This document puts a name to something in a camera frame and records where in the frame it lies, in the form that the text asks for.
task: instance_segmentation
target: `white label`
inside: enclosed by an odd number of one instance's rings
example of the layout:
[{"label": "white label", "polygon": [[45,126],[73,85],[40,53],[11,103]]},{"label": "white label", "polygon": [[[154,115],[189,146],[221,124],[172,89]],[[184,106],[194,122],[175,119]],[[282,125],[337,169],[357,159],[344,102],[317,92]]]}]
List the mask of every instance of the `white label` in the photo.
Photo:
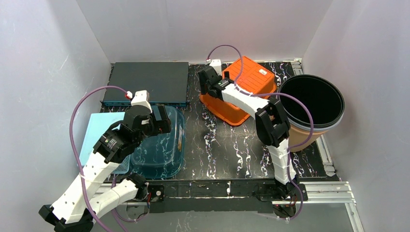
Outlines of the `white label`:
[{"label": "white label", "polygon": [[263,69],[260,69],[260,70],[259,70],[259,72],[260,72],[260,73],[262,73],[263,75],[268,74],[268,72],[267,72],[267,71],[265,71],[265,70],[263,70]]}]

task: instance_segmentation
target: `white arm link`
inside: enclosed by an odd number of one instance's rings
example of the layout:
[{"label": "white arm link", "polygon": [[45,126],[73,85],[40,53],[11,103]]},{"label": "white arm link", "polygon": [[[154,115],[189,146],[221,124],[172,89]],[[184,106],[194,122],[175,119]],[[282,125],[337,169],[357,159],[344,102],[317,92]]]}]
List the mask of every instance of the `white arm link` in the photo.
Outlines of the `white arm link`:
[{"label": "white arm link", "polygon": [[227,85],[226,88],[222,90],[222,98],[224,102],[232,103],[248,113],[252,118],[255,118],[255,113],[259,108],[263,108],[269,103],[267,99],[251,97],[239,92],[235,89],[234,84]]},{"label": "white arm link", "polygon": [[121,203],[134,199],[137,191],[138,189],[135,187],[135,184],[125,179],[109,191],[91,199],[90,204],[95,214],[100,218]]},{"label": "white arm link", "polygon": [[290,168],[291,179],[294,179],[296,171],[293,169],[292,161],[288,164],[288,147],[289,139],[284,139],[279,147],[267,146],[270,157],[272,158],[273,167],[275,168],[275,179],[286,185],[289,182],[288,166]]},{"label": "white arm link", "polygon": [[[107,164],[104,160],[105,158],[100,153],[97,152],[94,154],[92,152],[83,168],[83,178],[86,183],[87,196],[89,199],[94,196],[107,176],[119,166],[119,163],[109,162]],[[64,218],[66,224],[78,222],[86,208],[81,188],[81,178],[82,177],[78,175],[65,193],[51,205],[54,208],[53,214],[58,219]]]}]

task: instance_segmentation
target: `black bucket rim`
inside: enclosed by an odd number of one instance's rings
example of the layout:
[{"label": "black bucket rim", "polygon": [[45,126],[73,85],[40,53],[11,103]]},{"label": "black bucket rim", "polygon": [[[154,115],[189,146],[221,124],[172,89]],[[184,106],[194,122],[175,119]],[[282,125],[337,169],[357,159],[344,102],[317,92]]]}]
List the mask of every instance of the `black bucket rim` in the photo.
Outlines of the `black bucket rim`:
[{"label": "black bucket rim", "polygon": [[[329,128],[329,127],[331,127],[331,126],[337,124],[337,122],[339,122],[339,120],[340,120],[340,119],[342,118],[342,116],[343,116],[343,113],[344,113],[344,110],[345,110],[345,101],[344,101],[343,95],[342,95],[342,93],[340,92],[340,90],[339,90],[335,85],[333,85],[332,83],[330,83],[329,81],[327,81],[326,79],[321,78],[321,77],[318,77],[318,76],[315,76],[315,75],[311,75],[311,74],[300,74],[300,75],[296,75],[296,76],[290,77],[290,78],[288,78],[286,81],[284,81],[284,82],[282,83],[282,85],[280,85],[278,92],[281,93],[282,88],[283,88],[283,86],[286,84],[286,82],[288,82],[288,81],[290,81],[290,80],[292,80],[292,79],[294,80],[294,79],[306,78],[306,77],[307,77],[307,78],[313,78],[313,79],[315,79],[315,80],[322,81],[323,83],[325,83],[325,84],[327,84],[328,86],[330,86],[330,87],[337,93],[337,95],[338,95],[338,97],[339,97],[339,99],[340,99],[341,106],[342,106],[341,109],[340,109],[339,115],[338,115],[333,121],[328,122],[328,123],[323,123],[323,124],[313,124],[313,128],[323,129],[323,128]],[[298,118],[295,118],[292,114],[290,114],[290,113],[286,110],[286,107],[285,107],[285,106],[283,106],[283,108],[285,109],[286,115],[288,116],[288,118],[289,118],[291,121],[295,122],[296,124],[301,125],[302,127],[310,128],[310,123],[309,123],[309,122],[304,122],[304,121],[301,121],[301,120],[298,119]]]}]

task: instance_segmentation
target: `bucket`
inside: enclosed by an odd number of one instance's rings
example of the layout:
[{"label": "bucket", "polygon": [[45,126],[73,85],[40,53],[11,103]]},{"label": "bucket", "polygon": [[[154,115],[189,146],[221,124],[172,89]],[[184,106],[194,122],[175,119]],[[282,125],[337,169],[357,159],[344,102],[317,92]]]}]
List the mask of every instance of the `bucket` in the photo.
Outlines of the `bucket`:
[{"label": "bucket", "polygon": [[[319,136],[337,126],[343,118],[345,103],[340,91],[330,82],[313,75],[297,75],[286,80],[279,88],[300,100],[310,111],[313,118],[313,135],[304,145],[291,149],[300,151],[309,146]],[[309,118],[303,108],[293,100],[279,97],[291,124],[289,146],[303,142],[309,135]]]}]

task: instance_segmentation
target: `table surface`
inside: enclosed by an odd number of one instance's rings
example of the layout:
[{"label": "table surface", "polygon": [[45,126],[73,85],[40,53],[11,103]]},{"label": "table surface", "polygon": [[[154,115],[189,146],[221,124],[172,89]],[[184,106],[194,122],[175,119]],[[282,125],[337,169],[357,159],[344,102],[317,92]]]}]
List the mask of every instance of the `table surface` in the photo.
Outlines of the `table surface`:
[{"label": "table surface", "polygon": [[[279,87],[294,76],[290,62],[263,62],[275,74]],[[178,180],[274,178],[272,159],[256,135],[253,118],[233,127],[216,118],[199,100],[200,86],[196,74],[204,64],[189,65],[188,107],[179,108],[186,120],[185,156]],[[101,112],[121,112],[127,107],[102,106]],[[291,153],[292,164],[301,178],[327,177],[316,143]]]}]

